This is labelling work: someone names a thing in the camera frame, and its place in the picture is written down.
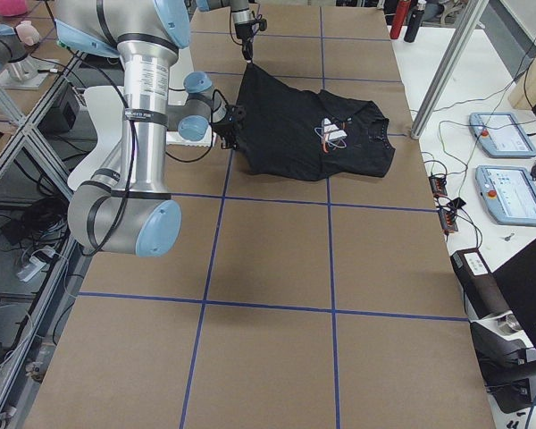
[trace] red bottle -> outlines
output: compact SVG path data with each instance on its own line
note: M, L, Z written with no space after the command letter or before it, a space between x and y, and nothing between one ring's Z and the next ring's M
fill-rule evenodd
M405 22L405 18L409 12L410 4L411 0L399 0L397 10L395 11L395 16L393 17L393 23L391 24L391 32L389 34L392 39L399 38L399 35L401 34L401 27L403 27L403 23Z

